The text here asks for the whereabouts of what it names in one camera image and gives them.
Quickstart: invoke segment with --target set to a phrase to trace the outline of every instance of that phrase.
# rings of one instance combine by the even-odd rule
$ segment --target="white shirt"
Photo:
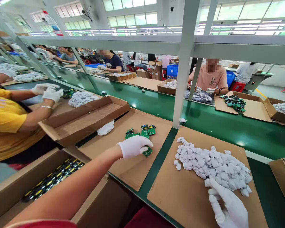
[[[142,63],[141,58],[142,58],[142,56],[138,52],[136,52],[136,56],[134,59],[134,65],[141,64]]]
[[[259,68],[259,66],[260,66],[259,63],[255,63],[253,65],[250,65],[250,62],[244,63],[237,70],[238,75],[235,76],[234,80],[241,82],[241,83],[248,83],[251,76],[257,72],[257,69]]]
[[[131,55],[129,52],[123,52],[123,61],[126,65],[131,64]]]

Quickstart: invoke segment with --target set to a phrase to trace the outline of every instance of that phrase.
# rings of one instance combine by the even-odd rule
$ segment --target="gloved hand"
[[[215,220],[221,228],[248,228],[248,212],[242,201],[229,189],[210,178],[209,201],[215,214]],[[216,197],[225,203],[222,210]]]
[[[98,65],[97,68],[100,70],[107,70],[107,67],[103,65]]]
[[[44,92],[42,99],[50,99],[53,100],[55,103],[57,103],[60,100],[60,97],[62,96],[63,96],[63,89],[56,91],[55,89],[49,87]]]
[[[33,89],[31,89],[31,91],[34,94],[39,95],[39,94],[44,94],[44,92],[48,88],[55,90],[56,88],[60,88],[60,86],[55,85],[55,84],[50,84],[50,83],[37,84],[37,85],[35,85],[35,87]]]
[[[117,143],[123,153],[123,158],[131,158],[148,150],[148,147],[153,147],[153,143],[144,136],[133,136],[123,142]]]
[[[10,78],[17,75],[17,72],[15,72],[13,70],[0,70],[0,73],[5,74],[5,75],[9,76]]]

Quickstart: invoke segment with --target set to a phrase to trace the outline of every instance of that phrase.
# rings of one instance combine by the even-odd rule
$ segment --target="woman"
[[[238,75],[235,76],[235,81],[241,83],[248,83],[251,76],[257,72],[260,64],[255,62],[246,62],[237,70]]]
[[[31,90],[0,89],[0,162],[27,164],[57,147],[38,122],[48,118],[63,95],[55,84],[37,84]],[[27,113],[17,102],[42,94],[40,106]]]
[[[58,47],[59,51],[62,55],[59,57],[55,57],[59,62],[65,62],[69,64],[78,64],[78,60],[76,59],[72,49],[70,47]]]
[[[144,70],[148,70],[148,67],[146,65],[142,64],[141,61],[143,60],[143,57],[139,53],[134,52],[133,59],[134,59],[134,66],[135,67],[141,67]]]

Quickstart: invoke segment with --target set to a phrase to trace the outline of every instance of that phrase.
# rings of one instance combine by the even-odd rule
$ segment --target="blue plastic crate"
[[[235,73],[232,72],[232,71],[227,71],[227,84],[228,84],[228,87],[231,86],[234,78],[235,78]]]
[[[167,75],[177,77],[178,64],[171,64],[167,66]]]

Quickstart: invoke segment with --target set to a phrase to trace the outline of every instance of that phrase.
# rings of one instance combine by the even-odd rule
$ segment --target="worker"
[[[121,158],[128,159],[140,155],[143,150],[148,149],[145,147],[146,145],[153,147],[152,142],[143,136],[133,136],[123,142],[119,142],[116,146],[107,149],[31,203],[5,227],[15,227],[12,225],[17,224],[18,228],[75,228],[76,225],[70,219],[78,212],[114,162]],[[209,201],[218,225],[223,228],[248,227],[248,213],[241,200],[233,192],[219,185],[213,178],[210,179],[210,184],[216,190],[216,195],[209,195]],[[224,212],[216,197],[221,197],[224,201],[226,206]],[[174,226],[168,223],[156,211],[143,207],[125,226],[125,228],[132,227]]]
[[[57,147],[38,122],[48,118],[63,95],[55,84],[37,84],[31,90],[0,89],[0,162],[27,164]],[[27,113],[17,102],[42,95],[40,106]]]
[[[98,68],[110,72],[123,72],[124,66],[121,59],[113,51],[99,50],[99,55],[104,59],[105,66],[99,65]]]
[[[144,64],[142,64],[142,60],[143,60],[143,57],[137,52],[134,52],[133,54],[133,59],[134,59],[134,66],[135,67],[141,67],[142,69],[144,70],[148,70],[148,67]]]
[[[206,91],[209,94],[225,95],[228,93],[227,72],[224,67],[218,64],[219,59],[207,59],[206,65],[199,70],[195,91]],[[195,69],[189,75],[188,89],[191,89]]]
[[[58,47],[59,51],[62,55],[59,57],[55,57],[56,60],[59,62],[65,62],[69,64],[78,64],[78,60],[76,59],[73,51],[69,47]]]
[[[255,62],[246,62],[242,64],[238,70],[238,75],[235,76],[235,81],[240,83],[248,83],[254,73],[257,72],[260,64]]]

